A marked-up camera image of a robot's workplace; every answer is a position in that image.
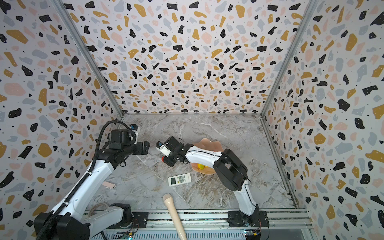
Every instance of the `white robotic arm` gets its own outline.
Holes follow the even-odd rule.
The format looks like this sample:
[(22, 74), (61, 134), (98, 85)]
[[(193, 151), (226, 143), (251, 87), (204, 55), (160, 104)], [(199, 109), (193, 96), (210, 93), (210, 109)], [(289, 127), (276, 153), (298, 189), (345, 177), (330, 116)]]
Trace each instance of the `white robotic arm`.
[(247, 168), (231, 150), (204, 150), (192, 144), (183, 145), (174, 137), (168, 138), (164, 143), (158, 142), (156, 149), (165, 155), (163, 161), (170, 167), (181, 161), (213, 168), (223, 185), (235, 194), (244, 222), (254, 225), (255, 215), (260, 210), (249, 191), (251, 182), (247, 177)]

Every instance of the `robotic arm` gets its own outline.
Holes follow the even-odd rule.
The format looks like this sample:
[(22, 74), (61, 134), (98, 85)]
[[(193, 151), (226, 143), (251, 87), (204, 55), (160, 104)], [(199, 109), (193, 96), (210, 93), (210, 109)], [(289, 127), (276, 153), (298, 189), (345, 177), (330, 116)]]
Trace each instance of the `robotic arm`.
[[(111, 140), (99, 150), (104, 129), (113, 122), (123, 124), (126, 129), (112, 130)], [(38, 234), (37, 240), (88, 240), (113, 224), (132, 222), (129, 204), (112, 204), (106, 210), (84, 220), (82, 217), (98, 188), (118, 165), (124, 166), (122, 164), (129, 155), (148, 154), (150, 144), (138, 142), (138, 132), (137, 125), (131, 124), (128, 127), (117, 120), (109, 121), (104, 125), (96, 145), (94, 161), (87, 171), (67, 196), (49, 213), (40, 213), (34, 220), (33, 225)]]
[(258, 225), (260, 209), (249, 191), (248, 169), (231, 150), (213, 152), (192, 144), (183, 145), (173, 136), (165, 142), (157, 142), (156, 149), (165, 155), (162, 160), (170, 167), (180, 161), (213, 168), (223, 185), (235, 194), (243, 222), (251, 227)]

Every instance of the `black cable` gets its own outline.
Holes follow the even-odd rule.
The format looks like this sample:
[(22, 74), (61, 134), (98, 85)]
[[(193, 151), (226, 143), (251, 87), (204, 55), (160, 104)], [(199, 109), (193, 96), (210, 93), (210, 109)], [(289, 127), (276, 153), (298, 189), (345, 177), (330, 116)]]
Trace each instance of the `black cable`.
[(184, 145), (184, 140), (183, 139), (181, 139), (181, 138), (179, 138), (179, 137), (175, 137), (176, 139), (180, 139), (181, 141), (183, 141), (183, 145)]
[[(68, 197), (64, 200), (64, 202), (69, 202), (71, 200), (71, 198), (73, 197), (73, 195), (76, 193), (76, 191), (80, 188), (80, 186), (83, 184), (83, 182), (87, 179), (88, 176), (90, 176), (90, 174), (92, 173), (93, 169), (94, 169), (94, 166), (96, 164), (96, 161), (97, 161), (97, 158), (99, 157), (99, 148), (100, 148), (100, 143), (101, 143), (101, 139), (103, 137), (103, 133), (104, 133), (104, 130), (107, 128), (108, 125), (110, 125), (111, 123), (120, 123), (122, 124), (124, 127), (127, 128), (128, 132), (132, 135), (133, 139), (132, 140), (136, 140), (136, 134), (128, 127), (127, 124), (125, 124), (124, 122), (122, 121), (119, 121), (119, 120), (111, 120), (111, 121), (108, 121), (106, 124), (104, 124), (104, 126), (102, 127), (101, 131), (100, 131), (100, 134), (99, 134), (99, 138), (97, 139), (96, 141), (96, 148), (95, 148), (95, 155), (93, 157), (93, 160), (92, 160), (92, 164), (89, 168), (89, 171), (81, 178), (81, 180), (76, 184), (76, 186), (73, 188), (73, 190), (71, 191), (71, 193), (68, 195)], [(43, 238), (44, 235), (46, 235), (46, 232), (47, 230), (50, 230), (53, 223), (54, 223), (54, 220), (56, 219), (56, 217), (60, 214), (60, 212), (66, 207), (66, 204), (65, 203), (62, 203), (60, 205), (60, 207), (49, 217), (49, 219), (45, 222), (45, 224), (43, 225), (43, 227), (40, 229), (39, 231), (39, 234), (37, 235), (36, 237), (36, 240), (41, 240)]]
[(108, 240), (108, 239), (105, 237), (104, 230), (101, 231), (100, 234), (101, 234), (101, 237), (102, 237), (104, 240)]

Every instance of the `marble floor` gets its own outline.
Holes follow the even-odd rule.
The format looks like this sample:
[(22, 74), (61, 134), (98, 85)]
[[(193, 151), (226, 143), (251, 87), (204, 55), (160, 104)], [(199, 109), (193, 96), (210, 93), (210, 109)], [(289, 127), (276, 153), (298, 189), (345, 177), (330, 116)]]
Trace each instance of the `marble floor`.
[[(162, 197), (170, 193), (177, 209), (236, 209), (238, 202), (216, 174), (198, 173), (177, 162), (168, 167), (155, 149), (157, 141), (169, 136), (186, 143), (203, 138), (220, 141), (223, 149), (231, 149), (248, 167), (253, 199), (261, 208), (293, 208), (284, 189), (271, 149), (258, 115), (125, 115), (124, 122), (140, 126), (139, 141), (149, 141), (149, 154), (130, 156), (125, 167), (118, 167), (106, 181), (116, 184), (114, 190), (103, 186), (88, 208), (99, 203), (127, 203), (132, 209), (166, 209)], [(169, 187), (168, 177), (190, 173), (192, 182)]]

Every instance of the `terrazzo pattern wall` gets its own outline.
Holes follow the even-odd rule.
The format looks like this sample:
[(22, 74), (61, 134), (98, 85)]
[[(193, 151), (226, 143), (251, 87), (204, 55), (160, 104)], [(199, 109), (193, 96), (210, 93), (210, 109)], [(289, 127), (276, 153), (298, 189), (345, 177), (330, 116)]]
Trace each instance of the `terrazzo pattern wall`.
[(85, 172), (99, 129), (117, 115), (50, 2), (0, 7), (0, 239), (25, 240)]
[(65, 0), (124, 112), (258, 112), (304, 0)]
[(265, 116), (319, 239), (384, 239), (383, 11), (319, 1)]

